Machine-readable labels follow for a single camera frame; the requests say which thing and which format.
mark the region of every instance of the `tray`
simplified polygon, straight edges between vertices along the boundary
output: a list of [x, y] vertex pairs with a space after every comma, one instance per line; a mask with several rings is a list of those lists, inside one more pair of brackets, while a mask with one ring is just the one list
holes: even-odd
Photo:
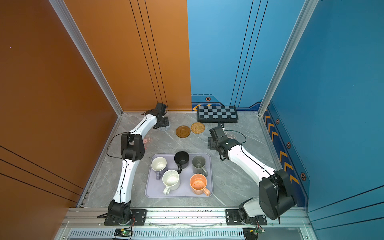
[[[151, 159], [152, 161], [157, 157], [163, 157], [167, 160], [167, 169], [173, 169], [177, 171], [177, 165], [174, 160], [176, 153], [164, 153], [164, 154], [155, 154]], [[207, 176], [207, 189], [210, 190], [211, 195], [214, 192], [214, 187], [212, 183], [212, 167], [211, 167], [211, 156], [208, 153], [189, 153], [189, 165], [187, 168], [184, 168], [180, 174], [180, 186], [174, 191], [170, 191], [168, 195], [164, 195], [163, 190], [165, 185], [163, 184], [162, 179], [156, 180], [156, 173], [149, 167], [149, 174], [147, 180], [147, 187], [145, 189], [145, 195], [147, 197], [207, 197], [204, 193], [201, 195], [196, 195], [192, 192], [189, 180], [193, 175], [192, 159], [196, 156], [202, 156], [205, 158], [205, 168], [208, 171]]]

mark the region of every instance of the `chessboard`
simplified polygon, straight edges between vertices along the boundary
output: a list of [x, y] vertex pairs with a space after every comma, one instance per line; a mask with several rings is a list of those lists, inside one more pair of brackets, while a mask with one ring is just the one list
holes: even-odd
[[198, 122], [237, 122], [235, 106], [199, 106], [197, 107]]

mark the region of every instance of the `robotic arm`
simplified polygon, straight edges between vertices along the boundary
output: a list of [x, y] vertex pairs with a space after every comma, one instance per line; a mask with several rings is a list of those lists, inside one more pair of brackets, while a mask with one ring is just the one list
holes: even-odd
[[229, 139], [221, 126], [209, 130], [211, 144], [226, 159], [239, 165], [259, 186], [259, 198], [249, 199], [239, 205], [239, 216], [244, 224], [252, 224], [258, 215], [275, 220], [296, 204], [289, 175], [276, 171], [249, 154], [235, 139]]
[[156, 108], [145, 112], [143, 120], [130, 132], [121, 135], [122, 169], [113, 200], [109, 203], [105, 225], [127, 225], [131, 221], [131, 191], [133, 178], [140, 160], [144, 157], [143, 137], [153, 127], [169, 125], [164, 117], [166, 105], [157, 103]]

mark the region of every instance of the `white mug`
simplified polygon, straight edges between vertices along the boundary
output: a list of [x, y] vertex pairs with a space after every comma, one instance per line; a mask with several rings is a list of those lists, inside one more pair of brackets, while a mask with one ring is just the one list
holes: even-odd
[[164, 195], [168, 195], [171, 190], [176, 190], [180, 186], [180, 177], [177, 171], [168, 170], [163, 175]]
[[160, 180], [161, 176], [167, 171], [167, 160], [163, 157], [153, 159], [151, 168], [156, 173], [156, 179]]

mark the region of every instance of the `gray mug handle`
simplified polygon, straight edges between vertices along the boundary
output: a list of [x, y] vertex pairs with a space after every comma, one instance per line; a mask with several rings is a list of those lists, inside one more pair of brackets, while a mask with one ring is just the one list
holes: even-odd
[[205, 169], [205, 167], [203, 167], [201, 170], [203, 171], [203, 175], [205, 177], [207, 177], [208, 176], [208, 171]]

